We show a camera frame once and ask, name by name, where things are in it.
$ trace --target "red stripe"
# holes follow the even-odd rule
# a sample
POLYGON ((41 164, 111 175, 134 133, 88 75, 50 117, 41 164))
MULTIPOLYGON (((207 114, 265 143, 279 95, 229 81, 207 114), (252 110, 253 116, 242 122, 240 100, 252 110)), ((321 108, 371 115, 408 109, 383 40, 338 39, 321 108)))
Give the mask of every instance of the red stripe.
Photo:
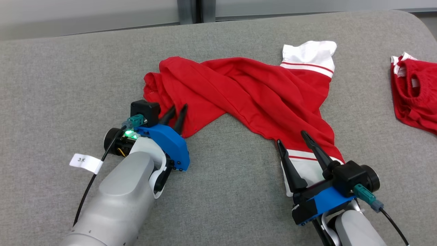
POLYGON ((327 70, 327 71, 329 71, 329 72, 331 72, 331 73, 334 73, 333 71, 331 71, 330 69, 327 69, 326 67, 317 66, 317 65, 314 65, 314 64, 305 64, 305 63, 288 63, 288 62, 282 62, 282 63, 288 64, 288 65, 305 65, 305 66, 320 67, 320 68, 323 68, 323 69, 325 69, 325 70, 327 70))
POLYGON ((303 160, 311 160, 311 161, 317 161, 317 159, 314 158, 307 158, 307 157, 301 157, 301 156, 293 156, 293 155, 289 155, 289 158, 295 158, 295 159, 303 159, 303 160))

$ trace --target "gray fabric surface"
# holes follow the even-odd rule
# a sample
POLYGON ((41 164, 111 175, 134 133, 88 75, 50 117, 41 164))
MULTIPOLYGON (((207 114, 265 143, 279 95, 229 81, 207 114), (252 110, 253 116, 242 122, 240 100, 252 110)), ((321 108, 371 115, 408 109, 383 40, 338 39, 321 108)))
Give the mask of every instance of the gray fabric surface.
MULTIPOLYGON (((108 129, 142 98, 143 76, 169 56, 281 62, 283 44, 333 40, 336 70, 321 108, 346 160, 373 167, 378 197, 411 245, 437 241, 437 139, 396 120, 390 56, 437 62, 437 42, 399 11, 334 13, 100 32, 0 43, 1 245, 57 245, 91 173, 74 153, 100 157, 108 129)), ((298 227, 274 143, 224 115, 187 139, 191 165, 173 173, 140 232, 142 245, 321 245, 298 227)), ((121 161, 109 156, 95 185, 121 161)), ((367 206, 388 245, 393 227, 367 206)))

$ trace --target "yellow wire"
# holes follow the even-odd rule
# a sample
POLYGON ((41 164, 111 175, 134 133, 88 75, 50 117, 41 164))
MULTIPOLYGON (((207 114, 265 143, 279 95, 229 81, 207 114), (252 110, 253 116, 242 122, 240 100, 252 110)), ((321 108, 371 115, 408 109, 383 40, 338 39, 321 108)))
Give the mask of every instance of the yellow wire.
POLYGON ((123 151, 120 148, 117 148, 118 151, 120 151, 120 153, 122 154, 123 157, 126 157, 126 155, 123 153, 123 151))

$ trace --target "cable connector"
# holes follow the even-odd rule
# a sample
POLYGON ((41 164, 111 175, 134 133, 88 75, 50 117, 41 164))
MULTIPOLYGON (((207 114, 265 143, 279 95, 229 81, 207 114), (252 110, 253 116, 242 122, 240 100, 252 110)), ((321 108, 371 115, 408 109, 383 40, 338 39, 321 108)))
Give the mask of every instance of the cable connector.
POLYGON ((354 186, 354 194, 369 204, 376 213, 380 212, 380 208, 384 208, 384 204, 380 200, 376 199, 376 196, 361 184, 354 186))
POLYGON ((129 117, 121 125, 126 126, 126 129, 132 129, 134 127, 139 127, 145 123, 147 123, 147 120, 144 119, 144 116, 141 114, 137 114, 137 115, 129 117))

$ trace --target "folded red garment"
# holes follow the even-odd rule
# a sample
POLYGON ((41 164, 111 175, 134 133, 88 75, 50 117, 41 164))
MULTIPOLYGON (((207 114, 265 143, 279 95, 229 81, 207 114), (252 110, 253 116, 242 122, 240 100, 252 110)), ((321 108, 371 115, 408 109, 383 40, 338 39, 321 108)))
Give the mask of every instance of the folded red garment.
POLYGON ((170 57, 160 62, 160 73, 144 77, 144 97, 158 102, 162 114, 173 105, 179 112, 188 104, 183 137, 227 112, 252 132, 281 139, 299 174, 312 185, 323 176, 303 141, 302 130, 328 155, 344 162, 334 146, 334 132, 319 111, 328 96, 335 49, 332 41, 284 45, 280 66, 240 57, 202 63, 170 57))
POLYGON ((404 52, 392 56, 391 71, 396 118, 437 135, 437 63, 404 52))

